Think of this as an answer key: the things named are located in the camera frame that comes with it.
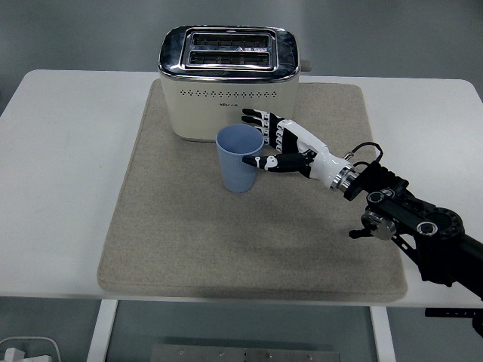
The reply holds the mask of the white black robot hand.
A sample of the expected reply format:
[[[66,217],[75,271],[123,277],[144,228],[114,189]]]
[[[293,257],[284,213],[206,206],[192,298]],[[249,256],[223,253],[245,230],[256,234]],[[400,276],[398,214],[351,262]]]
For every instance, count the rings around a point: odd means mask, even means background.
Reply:
[[[258,129],[265,144],[278,152],[245,156],[244,163],[274,173],[299,172],[306,178],[320,180],[329,189],[341,188],[347,177],[355,175],[346,159],[332,155],[324,142],[297,122],[256,109],[242,112],[243,122]]]

